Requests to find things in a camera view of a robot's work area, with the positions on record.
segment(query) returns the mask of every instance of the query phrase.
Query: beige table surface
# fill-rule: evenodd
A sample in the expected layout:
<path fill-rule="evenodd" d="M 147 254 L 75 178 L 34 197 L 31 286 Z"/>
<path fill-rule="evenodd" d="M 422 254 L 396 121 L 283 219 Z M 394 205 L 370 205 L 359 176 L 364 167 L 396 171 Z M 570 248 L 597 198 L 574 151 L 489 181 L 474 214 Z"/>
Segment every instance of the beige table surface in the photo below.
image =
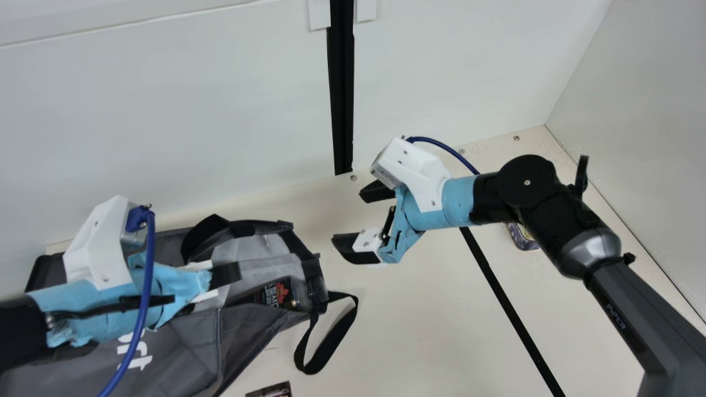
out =
<path fill-rule="evenodd" d="M 553 161 L 564 183 L 575 175 L 575 163 L 543 126 L 463 148 L 481 172 L 534 153 Z M 467 174 L 457 160 L 442 158 L 455 176 Z M 192 226 L 211 213 L 231 220 L 291 221 L 309 249 L 321 253 L 328 287 L 361 299 L 355 324 L 322 372 L 306 376 L 294 367 L 294 349 L 308 326 L 300 324 L 278 335 L 224 396 L 242 397 L 287 380 L 296 397 L 550 396 L 458 230 L 427 232 L 402 263 L 385 268 L 355 266 L 340 257 L 331 236 L 381 227 L 390 205 L 365 204 L 358 191 L 373 178 L 367 170 L 355 175 L 357 181 L 346 174 L 172 216 L 158 214 L 159 230 Z M 621 237 L 623 250 L 637 255 L 632 268 L 706 333 L 706 325 L 596 189 L 591 186 L 584 197 Z M 566 395 L 636 396 L 642 369 L 583 284 L 562 277 L 540 251 L 515 248 L 503 225 L 473 230 Z M 330 305 L 311 347 L 351 304 Z"/>

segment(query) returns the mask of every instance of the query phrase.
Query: bag handle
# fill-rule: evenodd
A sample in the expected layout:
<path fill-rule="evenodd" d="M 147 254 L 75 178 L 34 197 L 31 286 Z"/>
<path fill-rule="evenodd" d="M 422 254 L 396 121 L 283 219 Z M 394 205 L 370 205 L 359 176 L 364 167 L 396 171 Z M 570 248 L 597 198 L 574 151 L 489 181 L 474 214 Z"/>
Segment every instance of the bag handle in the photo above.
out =
<path fill-rule="evenodd" d="M 339 320 L 332 328 L 331 331 L 328 332 L 326 337 L 323 339 L 321 344 L 316 348 L 316 351 L 313 354 L 313 357 L 311 360 L 309 360 L 309 363 L 304 364 L 304 355 L 306 354 L 306 345 L 309 344 L 309 336 L 311 335 L 311 331 L 313 330 L 313 327 L 316 325 L 318 322 L 318 312 L 311 312 L 311 322 L 309 324 L 309 329 L 306 330 L 306 333 L 304 336 L 301 338 L 301 341 L 299 342 L 297 349 L 294 351 L 294 364 L 297 366 L 297 369 L 299 371 L 302 371 L 303 373 L 307 375 L 313 375 L 317 374 L 319 371 L 321 371 L 324 366 L 326 366 L 326 363 L 328 360 L 331 358 L 333 353 L 336 351 L 338 348 L 338 345 L 341 343 L 341 340 L 346 336 L 346 333 L 348 332 L 348 329 L 353 325 L 353 321 L 355 321 L 355 317 L 358 314 L 358 297 L 355 295 L 351 294 L 346 294 L 344 292 L 336 292 L 336 291 L 329 291 L 328 292 L 329 300 L 328 303 L 331 302 L 336 302 L 337 300 L 345 299 L 347 297 L 353 299 L 353 302 L 355 302 L 355 307 L 353 309 L 350 309 L 342 318 Z"/>
<path fill-rule="evenodd" d="M 252 236 L 255 234 L 255 227 L 253 225 L 239 225 L 235 228 L 230 222 L 221 218 L 220 216 L 213 214 L 204 218 L 202 221 L 192 227 L 184 240 L 181 241 L 180 253 L 184 260 L 184 264 L 189 262 L 189 258 L 193 252 L 202 245 L 207 239 L 211 238 L 216 233 L 230 229 L 233 237 L 245 237 Z"/>

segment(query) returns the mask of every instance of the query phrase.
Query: black cable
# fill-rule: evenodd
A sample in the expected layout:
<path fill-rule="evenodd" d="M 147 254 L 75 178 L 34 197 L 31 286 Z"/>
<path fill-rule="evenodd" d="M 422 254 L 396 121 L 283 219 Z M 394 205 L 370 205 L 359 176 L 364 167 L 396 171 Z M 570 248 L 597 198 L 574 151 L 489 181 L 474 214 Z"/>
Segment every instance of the black cable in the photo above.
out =
<path fill-rule="evenodd" d="M 527 349 L 534 365 L 537 366 L 537 370 L 539 370 L 546 386 L 549 387 L 551 394 L 555 397 L 566 397 L 564 392 L 561 390 L 561 386 L 559 386 L 559 383 L 556 381 L 556 378 L 554 378 L 554 374 L 551 373 L 551 369 L 549 369 L 549 366 L 544 361 L 544 358 L 542 358 L 542 354 L 539 352 L 537 345 L 534 344 L 530 333 L 527 332 L 520 316 L 517 315 L 517 312 L 515 311 L 513 304 L 508 299 L 508 296 L 505 294 L 503 287 L 501 287 L 500 282 L 498 282 L 498 278 L 490 268 L 488 259 L 485 257 L 485 254 L 483 254 L 476 238 L 473 237 L 471 230 L 468 227 L 459 227 L 459 230 L 461 230 L 461 234 L 466 240 L 468 248 L 471 249 L 473 257 L 476 259 L 476 262 L 478 262 L 478 267 L 480 267 L 486 280 L 488 280 L 490 288 L 495 293 L 496 298 L 498 298 L 498 302 L 505 311 L 505 314 L 508 316 L 510 323 L 512 323 L 513 327 L 515 327 L 517 336 L 520 337 L 522 344 L 525 345 L 525 349 Z"/>

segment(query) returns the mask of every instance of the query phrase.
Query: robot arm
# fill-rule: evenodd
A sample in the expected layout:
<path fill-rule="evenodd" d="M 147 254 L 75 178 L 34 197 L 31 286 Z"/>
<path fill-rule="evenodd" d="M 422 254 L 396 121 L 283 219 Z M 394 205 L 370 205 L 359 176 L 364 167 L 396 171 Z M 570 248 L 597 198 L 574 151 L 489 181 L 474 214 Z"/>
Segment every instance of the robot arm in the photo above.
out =
<path fill-rule="evenodd" d="M 133 332 L 146 255 L 125 253 L 145 242 L 149 206 L 116 196 L 96 206 L 63 255 L 66 284 L 0 302 L 0 372 Z M 240 279 L 237 263 L 172 268 L 155 263 L 145 327 L 156 329 L 192 302 Z"/>
<path fill-rule="evenodd" d="M 706 396 L 706 338 L 630 270 L 634 256 L 621 256 L 618 236 L 582 202 L 586 157 L 566 186 L 536 155 L 495 173 L 451 179 L 436 169 L 438 158 L 407 161 L 416 150 L 396 138 L 376 159 L 372 172 L 380 183 L 361 197 L 395 197 L 397 205 L 383 228 L 333 237 L 346 260 L 397 263 L 427 230 L 521 223 L 563 275 L 583 280 L 633 351 L 645 370 L 640 397 Z"/>

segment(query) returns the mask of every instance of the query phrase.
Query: white wall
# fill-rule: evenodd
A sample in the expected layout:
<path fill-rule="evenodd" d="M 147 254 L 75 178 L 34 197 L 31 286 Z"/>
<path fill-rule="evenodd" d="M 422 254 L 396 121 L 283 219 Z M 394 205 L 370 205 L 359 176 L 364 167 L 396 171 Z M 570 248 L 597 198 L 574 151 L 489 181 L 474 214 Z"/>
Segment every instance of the white wall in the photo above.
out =
<path fill-rule="evenodd" d="M 168 215 L 333 173 L 305 0 L 46 1 L 0 0 L 0 295 L 114 194 Z M 543 124 L 609 2 L 380 0 L 355 26 L 354 166 L 392 136 Z"/>
<path fill-rule="evenodd" d="M 354 26 L 354 165 L 390 135 L 467 143 L 546 122 L 612 0 L 380 0 Z"/>
<path fill-rule="evenodd" d="M 706 3 L 615 0 L 548 127 L 706 317 Z"/>

